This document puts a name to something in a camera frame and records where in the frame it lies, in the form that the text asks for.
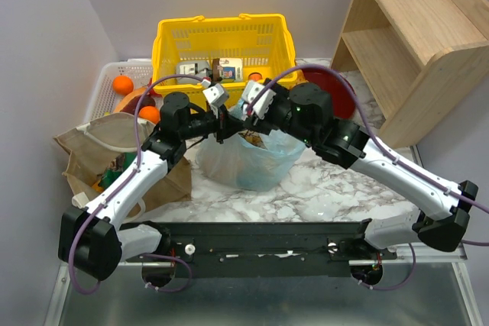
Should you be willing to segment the longan bunch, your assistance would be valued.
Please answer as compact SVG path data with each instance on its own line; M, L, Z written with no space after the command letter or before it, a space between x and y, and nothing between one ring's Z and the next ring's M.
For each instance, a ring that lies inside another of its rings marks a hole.
M253 131L242 131L239 133L239 135L252 146L259 147L261 149L265 148L264 142L259 133Z

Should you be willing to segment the blue cartoon plastic bag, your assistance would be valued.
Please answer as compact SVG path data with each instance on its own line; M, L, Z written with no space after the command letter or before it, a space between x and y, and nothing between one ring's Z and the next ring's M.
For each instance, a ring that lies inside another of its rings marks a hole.
M221 144L212 135L200 144L196 162L204 176L225 186L266 192L286 177L306 149L282 131L259 134L264 149L249 144L240 132Z

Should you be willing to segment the brown jute tote bag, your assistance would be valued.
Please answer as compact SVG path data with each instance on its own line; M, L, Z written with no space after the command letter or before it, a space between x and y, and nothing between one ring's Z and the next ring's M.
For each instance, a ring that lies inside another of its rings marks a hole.
M96 185L104 171L115 164L115 159L127 154L129 163L134 160L134 116L128 113L106 115L58 135L54 140L70 155L63 175L73 192L72 205L83 208L102 193ZM191 194L191 166L183 158L143 196L144 206L134 206L126 220L133 221L171 202L188 201Z

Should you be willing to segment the orange yellow snack bag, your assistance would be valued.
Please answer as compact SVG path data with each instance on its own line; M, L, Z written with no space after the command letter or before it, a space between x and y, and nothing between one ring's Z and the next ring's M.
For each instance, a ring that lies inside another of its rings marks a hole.
M100 181L95 182L95 183L92 185L92 188L93 188L95 191L97 191L98 193L102 193L102 192L104 192L105 190L104 190L104 188L103 188L103 187L101 187L101 186L99 185L99 183L100 183Z

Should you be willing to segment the green snack bag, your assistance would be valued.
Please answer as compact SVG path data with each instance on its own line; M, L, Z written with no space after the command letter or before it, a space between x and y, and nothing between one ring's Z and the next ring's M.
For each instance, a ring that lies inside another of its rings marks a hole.
M103 172L98 186L107 189L133 162L136 153L120 153Z

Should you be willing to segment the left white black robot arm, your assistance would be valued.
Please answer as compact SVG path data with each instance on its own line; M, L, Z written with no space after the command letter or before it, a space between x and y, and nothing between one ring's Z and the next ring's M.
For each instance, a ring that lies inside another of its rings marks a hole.
M160 122L138 143L134 162L83 208L70 208L63 214L58 256L71 271L82 270L103 281L120 261L158 249L163 235L153 225L126 230L121 225L148 190L180 162L186 140L210 134L227 138L235 132L235 120L225 108L228 93L213 86L203 95L208 111L194 106L182 92L167 95Z

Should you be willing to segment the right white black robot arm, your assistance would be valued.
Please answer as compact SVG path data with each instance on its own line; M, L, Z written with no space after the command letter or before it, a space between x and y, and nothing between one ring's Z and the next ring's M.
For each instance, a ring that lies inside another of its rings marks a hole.
M477 193L471 182L442 179L396 154L365 128L333 114L332 98L313 83L291 90L250 81L242 95L245 127L268 134L279 130L311 148L324 161L369 176L403 196L415 209L386 219L372 219L361 238L373 248L421 242L452 252L461 243L470 219L460 200Z

